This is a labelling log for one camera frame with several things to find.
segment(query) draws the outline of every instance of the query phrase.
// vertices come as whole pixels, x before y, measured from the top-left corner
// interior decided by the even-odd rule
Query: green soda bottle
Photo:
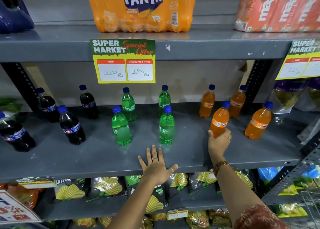
[[[114,136],[119,145],[124,146],[130,143],[131,134],[127,118],[121,113],[120,106],[113,107],[114,115],[112,117],[111,125]]]
[[[160,142],[170,145],[174,140],[174,117],[171,114],[171,106],[164,107],[164,114],[160,118]]]
[[[171,98],[168,93],[168,86],[162,85],[162,92],[159,95],[159,117],[164,113],[164,107],[170,105]]]
[[[122,110],[129,122],[135,121],[137,118],[136,105],[134,104],[134,98],[130,94],[128,87],[123,88],[123,97],[122,97]]]

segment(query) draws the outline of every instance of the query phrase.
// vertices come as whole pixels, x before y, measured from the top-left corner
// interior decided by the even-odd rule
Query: wristwatch
[[[228,166],[230,166],[230,164],[227,163],[227,161],[217,162],[216,165],[213,166],[213,173],[214,173],[215,177],[217,177],[217,173],[218,173],[220,167],[223,166],[223,165],[228,165]]]

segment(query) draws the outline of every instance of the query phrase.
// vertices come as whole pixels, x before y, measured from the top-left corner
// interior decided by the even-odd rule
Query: human hand
[[[223,153],[228,148],[231,141],[231,131],[225,129],[224,133],[219,135],[217,138],[214,138],[214,135],[211,130],[208,130],[208,151],[212,163],[215,164],[219,161],[223,161]]]
[[[178,169],[177,164],[174,164],[167,169],[161,148],[158,149],[158,153],[159,155],[157,156],[156,147],[155,145],[152,145],[152,160],[150,149],[146,149],[148,165],[144,163],[141,156],[138,156],[138,160],[143,170],[143,179],[149,181],[154,187],[166,182],[167,179]]]

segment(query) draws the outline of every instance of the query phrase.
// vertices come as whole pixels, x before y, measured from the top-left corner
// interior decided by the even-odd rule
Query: patterned sleeve
[[[253,205],[247,208],[235,222],[234,229],[290,229],[265,205]]]

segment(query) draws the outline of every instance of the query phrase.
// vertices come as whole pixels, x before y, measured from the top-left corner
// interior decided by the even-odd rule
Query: orange soda bottle
[[[216,96],[214,95],[215,85],[210,84],[209,90],[203,95],[201,107],[199,110],[200,117],[208,118],[211,114],[211,110],[214,106]]]
[[[230,101],[223,101],[222,107],[213,114],[210,130],[212,131],[214,138],[217,138],[226,129],[226,126],[229,122],[229,107]]]
[[[273,102],[266,101],[262,109],[256,111],[248,127],[246,128],[244,134],[249,137],[249,139],[259,139],[271,121],[271,109],[273,108]]]
[[[240,91],[237,92],[230,101],[230,107],[228,108],[230,117],[238,118],[243,104],[246,101],[245,92],[248,89],[247,85],[241,85]]]

